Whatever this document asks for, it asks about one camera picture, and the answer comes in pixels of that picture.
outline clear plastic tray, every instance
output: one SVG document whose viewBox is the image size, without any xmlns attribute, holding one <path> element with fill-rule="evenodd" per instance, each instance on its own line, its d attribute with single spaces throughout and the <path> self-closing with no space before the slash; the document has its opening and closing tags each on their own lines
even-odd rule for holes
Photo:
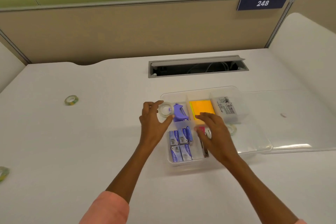
<svg viewBox="0 0 336 224">
<path fill-rule="evenodd" d="M 170 102 L 172 104 L 179 103 L 183 105 L 183 110 L 186 115 L 189 116 L 188 121 L 172 122 L 167 132 L 165 133 L 163 140 L 167 142 L 167 159 L 172 166 L 190 166 L 198 165 L 201 162 L 207 162 L 212 159 L 213 156 L 209 154 L 208 158 L 203 155 L 201 142 L 194 131 L 195 126 L 205 125 L 201 120 L 195 120 L 191 114 L 191 108 L 189 101 L 195 100 L 211 100 L 212 98 L 227 97 L 235 108 L 236 117 L 234 120 L 225 120 L 225 116 L 215 112 L 217 115 L 222 116 L 226 123 L 232 123 L 237 127 L 237 132 L 232 136 L 233 143 L 241 155 L 251 155 L 259 152 L 270 151 L 272 145 L 270 141 L 265 137 L 260 126 L 258 125 L 254 116 L 250 113 L 248 107 L 244 103 L 240 91 L 234 86 L 203 89 L 203 90 L 190 90 L 182 92 L 166 93 L 161 96 L 161 100 Z M 192 131 L 192 137 L 194 142 L 190 145 L 191 155 L 193 160 L 185 162 L 173 162 L 170 152 L 169 131 L 177 130 L 190 126 Z"/>
</svg>

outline forearm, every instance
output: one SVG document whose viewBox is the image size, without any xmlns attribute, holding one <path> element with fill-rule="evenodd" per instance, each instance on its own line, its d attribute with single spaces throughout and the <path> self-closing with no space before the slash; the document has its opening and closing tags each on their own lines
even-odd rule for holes
<svg viewBox="0 0 336 224">
<path fill-rule="evenodd" d="M 262 224 L 295 224 L 298 221 L 242 159 L 228 169 L 245 191 Z"/>
<path fill-rule="evenodd" d="M 145 147 L 138 146 L 106 190 L 118 194 L 129 203 L 141 170 L 151 152 Z"/>
</svg>

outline sticky note pad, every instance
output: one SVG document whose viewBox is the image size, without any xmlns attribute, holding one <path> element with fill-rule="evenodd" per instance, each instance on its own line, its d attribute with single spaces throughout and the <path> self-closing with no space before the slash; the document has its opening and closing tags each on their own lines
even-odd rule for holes
<svg viewBox="0 0 336 224">
<path fill-rule="evenodd" d="M 199 115 L 201 112 L 209 112 L 215 114 L 210 100 L 190 101 L 189 103 L 195 120 L 197 120 L 195 115 Z"/>
</svg>

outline pink sleeve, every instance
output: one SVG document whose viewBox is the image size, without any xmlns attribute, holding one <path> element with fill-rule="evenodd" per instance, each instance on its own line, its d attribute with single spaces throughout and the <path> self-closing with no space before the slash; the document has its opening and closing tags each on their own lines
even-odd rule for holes
<svg viewBox="0 0 336 224">
<path fill-rule="evenodd" d="M 82 217 L 79 224 L 125 224 L 129 205 L 119 195 L 104 191 Z"/>
</svg>

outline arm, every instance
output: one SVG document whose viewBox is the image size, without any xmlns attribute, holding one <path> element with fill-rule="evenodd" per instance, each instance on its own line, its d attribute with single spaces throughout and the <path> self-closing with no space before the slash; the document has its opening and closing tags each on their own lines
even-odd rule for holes
<svg viewBox="0 0 336 224">
<path fill-rule="evenodd" d="M 145 162 L 173 120 L 173 116 L 170 115 L 163 123 L 159 122 L 156 114 L 161 103 L 163 101 L 145 102 L 143 104 L 142 115 L 139 117 L 141 122 L 139 145 L 132 157 L 106 189 L 118 194 L 127 203 L 131 200 L 134 187 Z"/>
<path fill-rule="evenodd" d="M 203 120 L 211 130 L 209 139 L 196 128 L 199 138 L 239 182 L 262 224 L 295 224 L 298 218 L 259 180 L 239 156 L 222 118 L 210 113 L 201 113 L 196 117 Z"/>
<path fill-rule="evenodd" d="M 106 191 L 102 192 L 84 214 L 80 224 L 125 224 L 128 218 L 129 201 L 139 178 L 140 172 L 149 155 L 163 137 L 173 116 L 163 123 L 157 118 L 159 104 L 163 101 L 145 102 L 143 104 L 141 137 L 132 157 L 114 178 Z"/>
</svg>

